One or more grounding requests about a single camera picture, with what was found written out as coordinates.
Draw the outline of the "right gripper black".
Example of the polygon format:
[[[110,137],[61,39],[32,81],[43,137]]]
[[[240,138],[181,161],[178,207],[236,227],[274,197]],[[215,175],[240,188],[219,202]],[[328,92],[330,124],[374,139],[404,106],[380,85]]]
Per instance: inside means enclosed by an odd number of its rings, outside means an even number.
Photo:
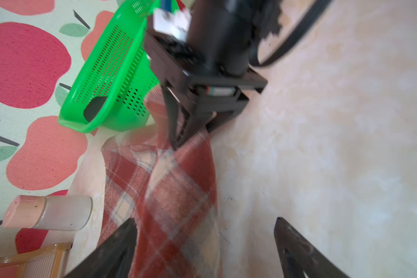
[[[264,17],[260,1],[196,1],[186,42],[156,32],[147,19],[144,48],[161,83],[175,151],[205,125],[212,133],[236,118],[243,90],[262,92],[267,80],[249,53]]]

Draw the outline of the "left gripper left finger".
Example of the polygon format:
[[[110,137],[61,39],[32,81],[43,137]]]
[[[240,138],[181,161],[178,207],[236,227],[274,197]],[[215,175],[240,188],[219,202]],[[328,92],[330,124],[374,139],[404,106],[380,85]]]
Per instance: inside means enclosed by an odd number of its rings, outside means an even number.
[[[92,252],[67,278],[127,278],[137,245],[137,226],[126,220]]]

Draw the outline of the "green plastic basket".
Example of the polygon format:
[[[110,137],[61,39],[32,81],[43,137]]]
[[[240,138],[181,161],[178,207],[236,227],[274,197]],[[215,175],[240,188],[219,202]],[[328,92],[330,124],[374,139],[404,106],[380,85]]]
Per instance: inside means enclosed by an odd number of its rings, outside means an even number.
[[[159,81],[143,48],[147,17],[160,1],[125,1],[115,12],[80,70],[60,111],[59,125],[80,133],[100,127],[125,132],[144,126],[148,92]],[[107,100],[88,122],[83,115],[90,101]]]

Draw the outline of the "black skirt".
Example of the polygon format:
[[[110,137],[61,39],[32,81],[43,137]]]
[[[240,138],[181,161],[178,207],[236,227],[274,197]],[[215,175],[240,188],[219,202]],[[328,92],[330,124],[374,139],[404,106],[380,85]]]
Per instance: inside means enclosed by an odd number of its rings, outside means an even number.
[[[98,96],[98,97],[93,98],[84,109],[84,112],[83,112],[84,118],[88,122],[91,122],[92,120],[94,120],[94,118],[98,115],[98,113],[102,109],[106,100],[107,100],[106,96]]]

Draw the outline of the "red plaid skirt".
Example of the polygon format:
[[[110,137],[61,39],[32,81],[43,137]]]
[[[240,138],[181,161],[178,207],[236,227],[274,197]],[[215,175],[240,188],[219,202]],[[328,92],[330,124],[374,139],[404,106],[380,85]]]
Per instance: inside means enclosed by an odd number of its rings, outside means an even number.
[[[172,149],[160,86],[144,101],[154,124],[102,146],[106,178],[104,242],[127,219],[137,226],[131,278],[222,275],[217,184],[205,130]]]

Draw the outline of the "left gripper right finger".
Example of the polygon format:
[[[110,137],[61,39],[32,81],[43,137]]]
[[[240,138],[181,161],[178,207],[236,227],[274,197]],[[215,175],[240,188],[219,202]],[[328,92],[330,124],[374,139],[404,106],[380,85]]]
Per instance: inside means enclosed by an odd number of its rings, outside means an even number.
[[[348,278],[284,218],[273,233],[285,278]]]

